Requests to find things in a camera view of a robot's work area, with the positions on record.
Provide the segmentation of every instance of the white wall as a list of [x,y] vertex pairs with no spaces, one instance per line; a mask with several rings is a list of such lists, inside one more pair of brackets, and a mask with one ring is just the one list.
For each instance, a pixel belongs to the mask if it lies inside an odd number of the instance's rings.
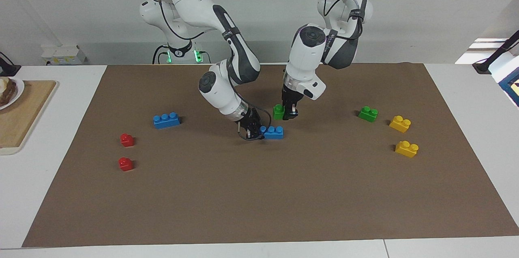
[[512,0],[481,37],[510,38],[517,30],[519,30],[519,0]]
[[[62,43],[79,44],[92,64],[147,63],[163,41],[139,17],[143,0],[28,1]],[[228,10],[263,62],[286,61],[296,29],[323,22],[317,0],[214,1]],[[371,1],[375,14],[365,25],[357,62],[454,63],[512,0]],[[13,0],[0,0],[0,23],[0,49],[19,63],[39,64],[45,38]],[[213,60],[228,56],[219,34],[201,41]]]

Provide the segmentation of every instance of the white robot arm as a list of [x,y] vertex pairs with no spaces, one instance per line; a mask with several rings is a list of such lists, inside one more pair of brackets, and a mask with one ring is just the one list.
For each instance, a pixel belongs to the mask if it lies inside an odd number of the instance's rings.
[[373,13],[368,0],[319,0],[317,10],[323,16],[326,28],[304,25],[293,40],[281,96],[284,120],[298,116],[297,102],[305,95],[316,100],[326,89],[315,74],[321,62],[335,69],[352,64],[362,24]]
[[[260,74],[260,63],[226,10],[214,4],[212,0],[148,1],[142,5],[141,13],[146,12],[143,8],[147,7],[150,8],[149,14],[153,14],[155,19],[146,20],[145,17],[145,20],[162,29],[170,45],[172,41],[176,41],[176,45],[189,50],[189,43],[193,39],[180,35],[179,33],[184,30],[183,25],[178,21],[174,24],[168,23],[172,19],[182,18],[188,25],[214,28],[222,33],[223,38],[229,43],[232,56],[211,66],[200,79],[198,88],[211,105],[247,131],[245,139],[262,138],[260,117],[256,109],[250,107],[234,89],[234,86],[256,80]],[[158,13],[163,21],[156,19]]]

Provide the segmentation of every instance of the white plate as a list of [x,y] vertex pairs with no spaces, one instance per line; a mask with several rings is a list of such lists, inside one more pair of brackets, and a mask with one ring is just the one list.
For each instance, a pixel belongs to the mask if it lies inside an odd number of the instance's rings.
[[9,77],[9,78],[16,84],[15,95],[13,95],[13,97],[11,98],[9,103],[7,103],[7,105],[0,107],[0,110],[11,106],[22,95],[22,93],[24,92],[24,88],[26,87],[26,85],[24,84],[24,81],[22,81],[21,79],[17,79],[16,77]]

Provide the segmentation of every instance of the black stand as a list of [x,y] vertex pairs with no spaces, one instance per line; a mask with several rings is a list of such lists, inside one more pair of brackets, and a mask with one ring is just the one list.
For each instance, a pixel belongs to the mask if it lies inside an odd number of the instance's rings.
[[496,50],[488,59],[483,63],[474,63],[472,66],[480,75],[491,75],[492,73],[488,70],[491,64],[499,58],[503,53],[509,51],[512,45],[519,40],[519,31],[515,32],[510,39],[506,40],[504,44]]
[[14,77],[16,75],[16,73],[18,73],[18,71],[20,71],[20,68],[22,68],[22,66],[20,66],[20,65],[8,64],[1,57],[0,57],[0,67],[2,68],[2,73],[0,73],[0,77]]

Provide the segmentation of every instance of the wooden cutting board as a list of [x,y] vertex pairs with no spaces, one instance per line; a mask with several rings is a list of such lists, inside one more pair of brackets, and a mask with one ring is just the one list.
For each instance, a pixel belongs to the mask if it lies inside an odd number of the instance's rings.
[[24,83],[24,92],[18,100],[0,110],[0,155],[12,155],[21,149],[58,85],[56,81]]

